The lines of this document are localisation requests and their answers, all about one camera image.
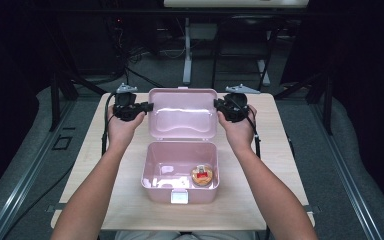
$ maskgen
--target light wood tabletop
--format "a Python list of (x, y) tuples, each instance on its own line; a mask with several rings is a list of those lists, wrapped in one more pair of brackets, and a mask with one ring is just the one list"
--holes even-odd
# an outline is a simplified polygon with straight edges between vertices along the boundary
[[(101, 157), (105, 94), (92, 119), (60, 203), (66, 203)], [(273, 96), (247, 95), (257, 111), (257, 131), (261, 138), (262, 161), (295, 193), (303, 205), (308, 200), (299, 176)], [(148, 101), (147, 93), (137, 93), (136, 102)], [(212, 141), (217, 146), (220, 185), (209, 204), (163, 204), (152, 202), (141, 184), (148, 145), (155, 141), (148, 132), (148, 117), (137, 128), (118, 171), (103, 230), (264, 230), (262, 218), (248, 182), (235, 158), (224, 129), (218, 124)], [(56, 210), (51, 221), (61, 213)], [(312, 214), (309, 218), (315, 224)]]
[(305, 8), (308, 0), (164, 0), (173, 8)]

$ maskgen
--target pink plastic container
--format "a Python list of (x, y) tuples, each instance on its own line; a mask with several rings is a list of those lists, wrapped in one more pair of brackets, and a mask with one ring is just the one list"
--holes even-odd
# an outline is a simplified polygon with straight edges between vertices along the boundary
[[(162, 88), (149, 92), (149, 132), (156, 141), (148, 146), (142, 185), (152, 201), (210, 203), (219, 185), (217, 148), (210, 141), (217, 132), (212, 89)], [(194, 184), (191, 171), (210, 166), (212, 181)]]

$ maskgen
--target person's leg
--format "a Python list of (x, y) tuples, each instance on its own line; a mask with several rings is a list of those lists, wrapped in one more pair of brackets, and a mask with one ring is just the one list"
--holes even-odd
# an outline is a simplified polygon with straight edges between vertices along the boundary
[(197, 231), (192, 235), (199, 240), (256, 240), (255, 231)]
[(117, 231), (115, 240), (174, 240), (179, 236), (175, 231)]

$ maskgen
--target forearm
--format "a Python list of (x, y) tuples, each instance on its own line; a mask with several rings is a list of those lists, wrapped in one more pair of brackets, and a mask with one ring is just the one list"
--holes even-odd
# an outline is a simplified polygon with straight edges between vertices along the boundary
[(234, 152), (258, 208), (276, 239), (317, 239), (301, 203), (251, 148)]
[(126, 147), (108, 149), (62, 211), (52, 239), (96, 239)]

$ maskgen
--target left hand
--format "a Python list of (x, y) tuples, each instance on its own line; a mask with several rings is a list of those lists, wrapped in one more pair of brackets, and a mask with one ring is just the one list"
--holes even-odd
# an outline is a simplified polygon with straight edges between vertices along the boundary
[(136, 128), (142, 123), (145, 112), (139, 113), (132, 121), (125, 122), (113, 116), (113, 107), (114, 105), (111, 105), (108, 108), (108, 119), (111, 119), (108, 124), (109, 148), (111, 146), (128, 146), (133, 139)]

